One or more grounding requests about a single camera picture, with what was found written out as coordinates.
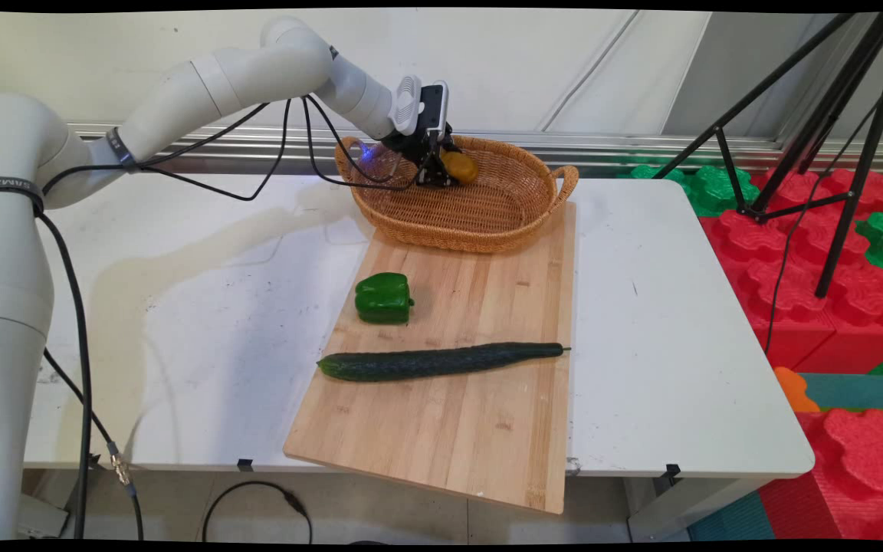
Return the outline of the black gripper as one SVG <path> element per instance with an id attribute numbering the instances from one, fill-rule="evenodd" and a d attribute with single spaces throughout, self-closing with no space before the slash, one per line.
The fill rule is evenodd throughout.
<path id="1" fill-rule="evenodd" d="M 455 185 L 455 178 L 449 174 L 444 162 L 446 153 L 459 153 L 449 123 L 445 123 L 444 133 L 434 143 L 431 142 L 430 132 L 420 126 L 409 136 L 393 130 L 379 142 L 417 166 L 415 185 L 427 188 L 448 188 Z"/>

